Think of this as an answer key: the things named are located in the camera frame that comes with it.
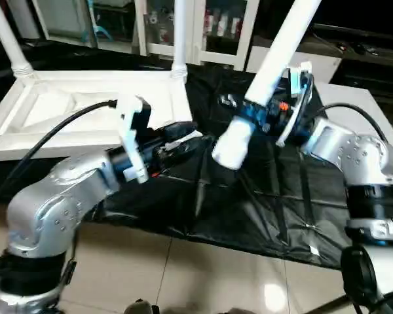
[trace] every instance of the robotic arm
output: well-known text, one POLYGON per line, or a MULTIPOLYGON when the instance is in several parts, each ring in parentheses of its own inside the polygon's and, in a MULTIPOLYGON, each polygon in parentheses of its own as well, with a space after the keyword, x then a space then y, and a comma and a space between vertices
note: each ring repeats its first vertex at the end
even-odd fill
POLYGON ((220 98, 235 116, 212 156, 224 167, 239 169, 258 129, 275 138, 279 147, 287 141, 306 155, 338 167, 345 177, 350 213, 346 233, 353 241, 341 258, 345 292, 370 312, 389 314, 393 313, 393 147, 384 136, 356 135, 325 118, 303 119, 313 86, 306 65, 290 69, 291 94, 297 98, 294 106, 274 98, 320 2, 295 0, 244 99, 220 98))
MULTIPOLYGON (((58 313, 56 305, 76 266, 75 251, 67 263, 66 252, 72 243, 75 248, 84 216, 126 181, 157 176, 188 159, 207 139, 191 135, 193 122, 147 129, 149 110, 144 105, 139 114, 130 115, 127 133, 133 136, 124 137, 126 148, 62 160, 12 199, 8 245, 0 256, 0 314, 58 313)), ((126 120, 122 113, 122 122, 126 120)))

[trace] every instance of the floor tile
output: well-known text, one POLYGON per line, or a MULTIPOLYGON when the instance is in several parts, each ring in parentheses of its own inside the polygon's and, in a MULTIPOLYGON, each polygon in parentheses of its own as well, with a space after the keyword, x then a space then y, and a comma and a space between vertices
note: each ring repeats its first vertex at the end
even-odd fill
MULTIPOLYGON (((345 294, 341 272, 285 261, 290 314, 302 314, 345 294)), ((335 314, 354 314, 353 306, 335 314)))
POLYGON ((139 298, 155 303, 169 244, 169 237, 140 230, 84 224, 63 299, 116 312, 139 298))
POLYGON ((163 314, 288 313, 284 262, 173 239, 157 305, 163 314))

